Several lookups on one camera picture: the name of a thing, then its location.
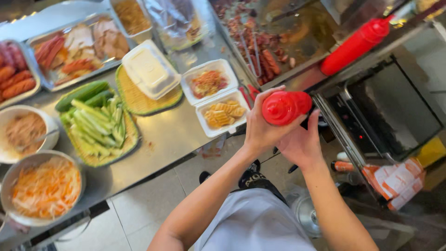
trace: shredded daikon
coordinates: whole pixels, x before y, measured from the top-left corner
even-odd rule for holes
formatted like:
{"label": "shredded daikon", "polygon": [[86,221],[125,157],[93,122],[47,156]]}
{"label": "shredded daikon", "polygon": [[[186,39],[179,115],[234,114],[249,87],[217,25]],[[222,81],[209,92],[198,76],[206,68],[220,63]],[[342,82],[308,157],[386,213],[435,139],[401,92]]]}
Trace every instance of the shredded daikon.
{"label": "shredded daikon", "polygon": [[27,217],[55,219],[73,207],[81,180],[73,163],[52,157],[37,167],[22,169],[12,191],[12,203]]}

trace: white shirt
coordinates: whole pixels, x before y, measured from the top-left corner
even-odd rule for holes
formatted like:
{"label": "white shirt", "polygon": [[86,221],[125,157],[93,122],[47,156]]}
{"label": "white shirt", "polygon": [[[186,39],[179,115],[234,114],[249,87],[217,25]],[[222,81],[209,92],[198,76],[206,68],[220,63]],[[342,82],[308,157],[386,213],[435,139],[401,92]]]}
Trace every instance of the white shirt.
{"label": "white shirt", "polygon": [[291,209],[263,188],[230,193],[194,249],[315,251]]}

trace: metal tongs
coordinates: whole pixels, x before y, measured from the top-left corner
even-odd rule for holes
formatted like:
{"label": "metal tongs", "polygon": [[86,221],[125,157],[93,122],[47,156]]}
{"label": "metal tongs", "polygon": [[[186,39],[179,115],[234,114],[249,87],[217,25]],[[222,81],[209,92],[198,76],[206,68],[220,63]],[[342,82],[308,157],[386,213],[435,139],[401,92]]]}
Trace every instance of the metal tongs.
{"label": "metal tongs", "polygon": [[254,67],[254,64],[252,63],[251,56],[249,54],[248,46],[246,46],[245,38],[243,37],[243,34],[241,31],[239,31],[240,39],[242,41],[243,47],[245,48],[246,57],[249,61],[249,66],[251,66],[251,71],[254,73],[254,76],[256,78],[262,76],[262,68],[260,67],[260,60],[259,60],[259,49],[257,48],[257,39],[256,39],[256,33],[252,31],[252,38],[254,39],[254,51],[256,52],[256,59],[257,59],[257,69],[259,69],[259,74],[256,72],[256,68]]}

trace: tiled floor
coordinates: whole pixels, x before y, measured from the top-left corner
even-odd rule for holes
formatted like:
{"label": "tiled floor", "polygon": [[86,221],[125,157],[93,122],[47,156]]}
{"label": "tiled floor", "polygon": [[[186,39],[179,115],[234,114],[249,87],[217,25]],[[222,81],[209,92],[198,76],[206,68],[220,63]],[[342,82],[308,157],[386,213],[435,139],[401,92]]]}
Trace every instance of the tiled floor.
{"label": "tiled floor", "polygon": [[[231,137],[226,140],[221,157],[211,159],[194,157],[149,182],[112,197],[107,201],[110,210],[95,217],[79,237],[69,242],[55,243],[57,249],[145,251],[169,213],[199,185],[199,174],[202,171],[214,173],[233,156],[243,142],[244,135]],[[330,144],[322,143],[322,151],[328,163],[335,159],[339,150],[337,141]],[[283,194],[286,194],[291,184],[305,187],[299,169],[288,174],[288,169],[293,164],[283,155],[274,156],[271,149],[259,160],[262,162],[261,173]],[[80,226],[63,238],[74,237],[83,228],[84,226]]]}

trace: forearm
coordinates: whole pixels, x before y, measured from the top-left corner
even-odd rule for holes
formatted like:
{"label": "forearm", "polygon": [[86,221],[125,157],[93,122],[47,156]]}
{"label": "forearm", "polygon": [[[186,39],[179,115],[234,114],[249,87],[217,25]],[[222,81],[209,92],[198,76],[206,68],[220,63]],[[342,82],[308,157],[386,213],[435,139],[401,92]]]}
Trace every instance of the forearm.
{"label": "forearm", "polygon": [[206,230],[231,189],[256,155],[242,147],[226,164],[198,186],[167,217],[148,250],[165,248],[166,238],[179,240],[187,250]]}
{"label": "forearm", "polygon": [[378,250],[370,234],[346,205],[323,159],[305,168],[310,191],[324,237],[335,250]]}

